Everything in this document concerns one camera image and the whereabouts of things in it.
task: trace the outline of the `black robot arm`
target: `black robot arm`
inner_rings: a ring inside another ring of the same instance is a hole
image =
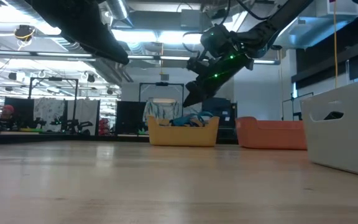
[[[198,77],[186,84],[190,94],[183,106],[213,97],[243,67],[252,70],[254,58],[263,57],[279,33],[312,2],[288,0],[274,15],[247,32],[229,32],[224,25],[217,24],[204,32],[201,36],[203,53],[188,61],[187,69],[197,73]],[[214,58],[207,60],[207,52]]]

